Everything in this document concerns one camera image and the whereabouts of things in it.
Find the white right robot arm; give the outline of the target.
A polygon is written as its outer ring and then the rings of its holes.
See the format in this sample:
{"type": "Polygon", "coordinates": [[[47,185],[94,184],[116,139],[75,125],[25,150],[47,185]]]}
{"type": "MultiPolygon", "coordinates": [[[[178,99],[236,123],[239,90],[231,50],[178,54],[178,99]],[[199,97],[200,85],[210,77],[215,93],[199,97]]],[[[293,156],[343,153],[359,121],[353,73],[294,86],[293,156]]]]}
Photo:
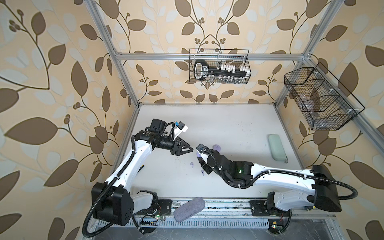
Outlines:
{"type": "Polygon", "coordinates": [[[252,162],[231,161],[217,150],[206,146],[197,147],[197,158],[202,169],[216,173],[228,186],[245,190],[256,185],[284,188],[268,193],[267,209],[289,211],[294,208],[314,207],[326,212],[342,211],[341,201],[352,200],[358,191],[337,181],[324,166],[311,169],[286,170],[262,166],[252,162]]]}

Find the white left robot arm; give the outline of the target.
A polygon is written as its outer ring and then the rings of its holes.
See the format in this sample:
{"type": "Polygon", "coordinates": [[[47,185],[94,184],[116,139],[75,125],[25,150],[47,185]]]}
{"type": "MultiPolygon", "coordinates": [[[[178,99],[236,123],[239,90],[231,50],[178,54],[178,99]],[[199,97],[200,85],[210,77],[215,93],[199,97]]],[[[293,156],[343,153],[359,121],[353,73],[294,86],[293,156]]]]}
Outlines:
{"type": "Polygon", "coordinates": [[[82,227],[85,238],[97,236],[113,225],[125,226],[141,210],[157,208],[156,193],[140,191],[131,196],[132,184],[154,149],[168,150],[174,156],[193,152],[179,136],[187,130],[183,122],[153,119],[149,127],[131,137],[132,148],[128,155],[104,183],[96,183],[92,188],[92,206],[82,227]]]}

